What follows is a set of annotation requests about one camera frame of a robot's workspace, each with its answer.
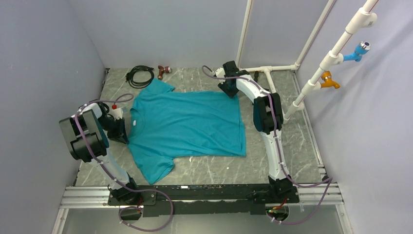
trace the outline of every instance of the marble surface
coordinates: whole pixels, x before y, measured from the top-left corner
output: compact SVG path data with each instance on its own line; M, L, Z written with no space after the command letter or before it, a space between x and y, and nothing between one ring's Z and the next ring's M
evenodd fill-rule
M138 95L140 90L131 88L125 82L125 74L129 69L111 69L103 88L101 99L114 100L124 93ZM275 71L271 73L277 92L282 98L282 107L287 109L297 97L291 71ZM136 81L150 77L147 72L135 74ZM174 68L172 73L164 74L164 82L175 86L174 92L191 92L201 90L220 91L219 81L206 77L200 68ZM269 88L268 81L260 73L259 82L262 87ZM225 156L191 156L174 160L175 167L158 185L172 184L241 184L267 183L268 159L264 142L253 124L253 106L242 92L239 92L240 109L246 131L246 157ZM119 103L130 109L132 102ZM282 126L282 146L287 168L291 176L299 183L319 182L318 161L313 150L311 138L302 112L295 113L288 124ZM126 145L110 141L109 151L122 168L135 179L137 184L148 184L136 167ZM82 163L78 173L76 186L107 185L96 168Z

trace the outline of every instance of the black hose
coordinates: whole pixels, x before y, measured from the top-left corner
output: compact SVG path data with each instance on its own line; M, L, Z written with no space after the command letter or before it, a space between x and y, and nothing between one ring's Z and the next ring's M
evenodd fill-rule
M134 81L133 76L135 75L135 73L140 72L140 71L149 72L150 75L151 75L151 78L148 79L147 81L144 81L144 82ZM155 77L155 74L153 73L153 68L148 67L148 66L144 66L144 65L139 65L139 66L136 66L136 67L132 68L132 70L130 72L126 73L126 76L125 76L126 81L129 83L129 85L132 88L135 88L135 89L145 88L146 86L148 86L152 82L154 77Z

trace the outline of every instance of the teal shirt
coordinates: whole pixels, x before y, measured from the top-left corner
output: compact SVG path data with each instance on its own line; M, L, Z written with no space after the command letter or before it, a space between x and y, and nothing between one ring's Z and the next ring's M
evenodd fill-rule
M149 184L182 156L245 156L238 97L213 91L178 93L158 79L133 101L129 150Z

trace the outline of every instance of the brown valve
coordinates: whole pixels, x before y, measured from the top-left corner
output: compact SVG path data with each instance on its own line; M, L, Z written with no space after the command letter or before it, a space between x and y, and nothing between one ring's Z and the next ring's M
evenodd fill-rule
M338 89L340 87L340 85L331 78L330 71L325 71L323 75L321 75L321 79L324 81L324 83L321 84L322 88L334 87Z
M161 66L161 65L159 65L158 66L158 69L159 69L159 74L158 74L158 79L159 80L162 80L163 79L163 75L164 75L164 73L171 73L172 72L172 69L170 68L170 67L163 67L163 66Z

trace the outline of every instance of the orange faucet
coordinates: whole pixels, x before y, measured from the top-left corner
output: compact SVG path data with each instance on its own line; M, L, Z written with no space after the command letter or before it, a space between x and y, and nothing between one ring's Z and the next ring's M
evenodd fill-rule
M322 88L328 88L328 87L333 87L335 89L338 89L340 87L340 85L333 81L333 79L331 78L331 72L330 71L325 71L323 73L323 75L321 75L321 79L324 81L324 83L321 84Z

